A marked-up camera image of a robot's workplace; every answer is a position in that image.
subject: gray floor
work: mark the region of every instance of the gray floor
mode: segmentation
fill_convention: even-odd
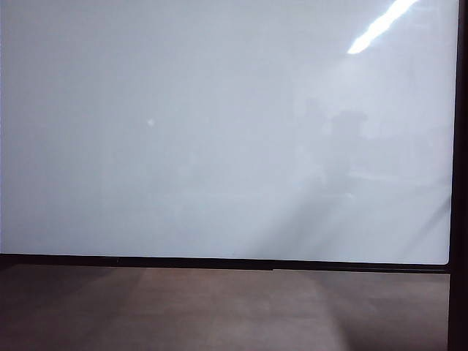
[[[0,350],[445,351],[448,276],[16,265]]]

